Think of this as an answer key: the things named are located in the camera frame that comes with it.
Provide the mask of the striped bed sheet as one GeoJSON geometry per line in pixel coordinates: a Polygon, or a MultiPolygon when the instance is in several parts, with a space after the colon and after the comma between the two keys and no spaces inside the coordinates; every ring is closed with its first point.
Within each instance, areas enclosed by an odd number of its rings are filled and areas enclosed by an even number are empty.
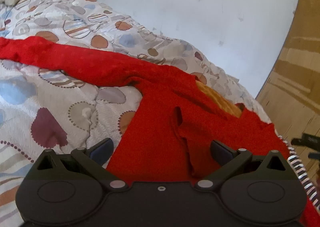
{"type": "Polygon", "coordinates": [[[319,188],[317,187],[317,184],[314,183],[311,178],[309,177],[307,170],[305,168],[305,165],[303,164],[302,160],[300,159],[300,156],[296,152],[296,149],[293,147],[291,142],[283,139],[281,135],[278,136],[280,140],[283,141],[283,143],[287,146],[289,150],[289,158],[287,159],[289,165],[296,173],[298,179],[302,183],[307,196],[309,200],[312,202],[312,205],[316,208],[316,210],[319,212],[319,188]]]}

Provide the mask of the patterned white quilt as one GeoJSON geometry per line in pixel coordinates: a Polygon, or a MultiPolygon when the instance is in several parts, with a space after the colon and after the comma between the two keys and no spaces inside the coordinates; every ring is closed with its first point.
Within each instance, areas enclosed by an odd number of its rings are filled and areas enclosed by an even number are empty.
{"type": "MultiPolygon", "coordinates": [[[[1,3],[1,38],[43,39],[72,52],[109,51],[170,65],[197,77],[232,103],[270,119],[248,91],[181,39],[160,36],[97,0],[1,3]]],[[[21,226],[15,196],[45,149],[68,154],[109,138],[118,146],[142,95],[132,86],[90,84],[65,71],[56,51],[46,65],[1,59],[1,226],[21,226]]]]}

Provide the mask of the plywood wardrobe panel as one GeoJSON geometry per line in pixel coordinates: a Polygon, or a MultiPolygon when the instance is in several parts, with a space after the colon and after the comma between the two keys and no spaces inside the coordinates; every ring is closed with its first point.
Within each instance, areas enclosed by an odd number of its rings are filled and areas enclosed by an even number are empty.
{"type": "Polygon", "coordinates": [[[285,43],[257,101],[290,141],[319,134],[319,0],[298,0],[285,43]]]}

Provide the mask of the red long-sleeve sweater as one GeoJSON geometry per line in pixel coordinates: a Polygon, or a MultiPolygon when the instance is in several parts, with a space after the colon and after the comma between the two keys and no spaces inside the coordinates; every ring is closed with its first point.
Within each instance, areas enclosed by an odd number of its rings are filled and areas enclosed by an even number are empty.
{"type": "Polygon", "coordinates": [[[1,58],[46,65],[97,86],[134,86],[142,100],[111,156],[108,172],[127,184],[108,190],[68,155],[44,151],[16,193],[23,226],[319,226],[319,215],[289,166],[270,124],[246,109],[236,117],[172,66],[114,52],[70,50],[43,39],[1,39],[1,58]],[[210,145],[247,149],[252,160],[215,190],[195,184],[221,166],[210,145]]]}

